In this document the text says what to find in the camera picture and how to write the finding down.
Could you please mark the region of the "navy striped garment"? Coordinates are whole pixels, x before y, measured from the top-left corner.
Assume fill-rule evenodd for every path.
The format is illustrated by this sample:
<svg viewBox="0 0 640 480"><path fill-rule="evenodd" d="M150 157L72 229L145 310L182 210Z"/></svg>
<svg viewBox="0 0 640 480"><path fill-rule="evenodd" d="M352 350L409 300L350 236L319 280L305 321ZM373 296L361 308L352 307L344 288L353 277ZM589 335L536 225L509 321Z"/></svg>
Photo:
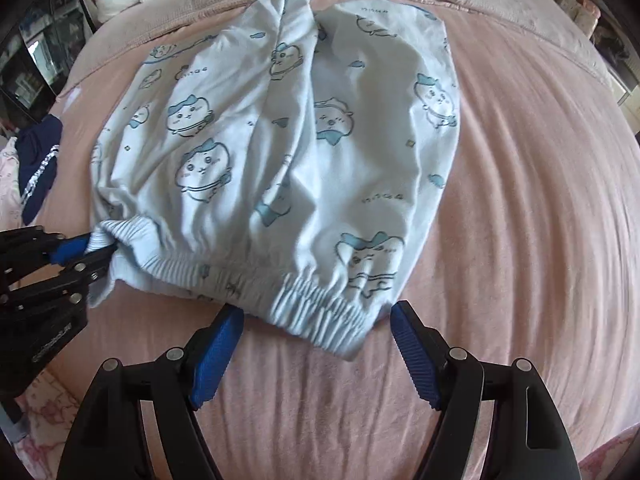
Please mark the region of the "navy striped garment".
<svg viewBox="0 0 640 480"><path fill-rule="evenodd" d="M18 133L15 148L18 161L18 189L24 226L34 222L58 172L62 122L47 115L38 124Z"/></svg>

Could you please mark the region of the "black glass shelf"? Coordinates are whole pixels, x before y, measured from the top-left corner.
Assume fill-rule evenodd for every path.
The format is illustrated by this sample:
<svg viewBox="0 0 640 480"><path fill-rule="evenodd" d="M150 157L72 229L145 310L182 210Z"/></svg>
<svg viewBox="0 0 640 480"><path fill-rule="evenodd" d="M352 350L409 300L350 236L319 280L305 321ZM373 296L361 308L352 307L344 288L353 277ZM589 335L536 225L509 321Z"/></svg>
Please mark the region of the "black glass shelf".
<svg viewBox="0 0 640 480"><path fill-rule="evenodd" d="M1 120L20 130L49 113L92 36L82 0L35 0L1 48Z"/></svg>

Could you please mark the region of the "light blue cartoon pajama pants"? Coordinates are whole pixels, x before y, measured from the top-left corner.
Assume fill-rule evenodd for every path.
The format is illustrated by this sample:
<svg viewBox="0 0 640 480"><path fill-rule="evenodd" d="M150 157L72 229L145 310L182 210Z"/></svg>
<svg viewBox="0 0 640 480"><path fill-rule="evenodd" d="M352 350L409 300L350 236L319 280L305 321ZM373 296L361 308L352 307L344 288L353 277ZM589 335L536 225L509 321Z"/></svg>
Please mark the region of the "light blue cartoon pajama pants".
<svg viewBox="0 0 640 480"><path fill-rule="evenodd" d="M344 359L398 299L446 188L445 23L390 0L255 0L161 44L91 156L111 281L228 302Z"/></svg>

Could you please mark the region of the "left checkered pink pillow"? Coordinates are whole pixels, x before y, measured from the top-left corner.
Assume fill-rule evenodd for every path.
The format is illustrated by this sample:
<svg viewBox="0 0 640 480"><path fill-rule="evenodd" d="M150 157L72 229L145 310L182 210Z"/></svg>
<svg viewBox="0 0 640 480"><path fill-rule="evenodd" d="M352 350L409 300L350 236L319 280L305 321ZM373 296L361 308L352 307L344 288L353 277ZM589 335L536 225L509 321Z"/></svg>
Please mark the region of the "left checkered pink pillow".
<svg viewBox="0 0 640 480"><path fill-rule="evenodd" d="M62 94L124 52L203 18L246 6L253 0L150 0L101 25L70 70Z"/></svg>

